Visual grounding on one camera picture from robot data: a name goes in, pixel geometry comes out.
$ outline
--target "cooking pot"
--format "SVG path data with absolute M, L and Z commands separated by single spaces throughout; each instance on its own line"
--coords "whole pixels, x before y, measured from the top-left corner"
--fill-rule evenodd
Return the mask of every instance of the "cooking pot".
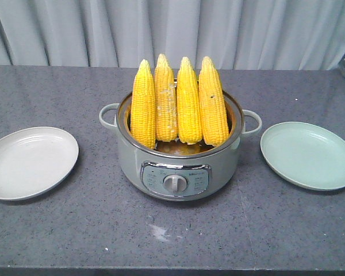
M 99 121 L 116 134 L 120 166 L 130 182 L 146 194 L 169 201 L 197 200 L 225 186 L 236 171 L 240 140 L 258 133 L 262 120 L 255 112 L 243 110 L 229 94 L 224 91 L 223 94 L 230 130 L 228 140 L 218 147 L 202 144 L 202 151 L 187 155 L 150 149 L 132 137 L 129 130 L 132 93 L 121 103 L 104 106 Z M 113 124 L 104 120 L 110 110 L 116 110 Z M 246 131 L 244 116 L 254 118 L 258 126 Z

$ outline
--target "gray speckled countertop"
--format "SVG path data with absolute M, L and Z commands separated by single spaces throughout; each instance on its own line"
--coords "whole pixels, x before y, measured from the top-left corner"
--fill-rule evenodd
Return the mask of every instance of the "gray speckled countertop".
M 263 131 L 284 121 L 345 140 L 338 71 L 221 71 L 224 90 L 257 112 L 263 129 L 243 142 L 232 180 L 192 202 L 157 200 L 132 186 L 116 137 L 98 121 L 103 106 L 132 90 L 135 73 L 0 66 L 0 138 L 49 126 L 79 144 L 59 186 L 31 200 L 0 201 L 0 275 L 345 275 L 345 189 L 292 185 L 259 148 Z

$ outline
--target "gray curtain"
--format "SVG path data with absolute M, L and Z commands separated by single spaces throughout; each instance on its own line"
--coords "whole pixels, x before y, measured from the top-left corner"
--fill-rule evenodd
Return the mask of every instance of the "gray curtain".
M 329 70 L 345 53 L 345 0 L 0 0 L 0 64 Z

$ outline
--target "plate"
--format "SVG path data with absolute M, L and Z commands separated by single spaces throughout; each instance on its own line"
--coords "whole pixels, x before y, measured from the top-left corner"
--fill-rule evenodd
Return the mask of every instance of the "plate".
M 305 122 L 283 122 L 267 129 L 260 149 L 285 180 L 311 190 L 345 187 L 345 141 Z
M 75 138 L 58 128 L 28 128 L 1 138 L 0 200 L 24 200 L 55 187 L 78 153 Z

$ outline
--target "control knob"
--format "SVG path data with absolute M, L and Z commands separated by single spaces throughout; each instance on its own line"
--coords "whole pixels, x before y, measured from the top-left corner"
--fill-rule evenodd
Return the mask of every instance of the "control knob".
M 163 186 L 170 193 L 180 193 L 187 188 L 187 180 L 178 174 L 171 174 L 163 180 Z

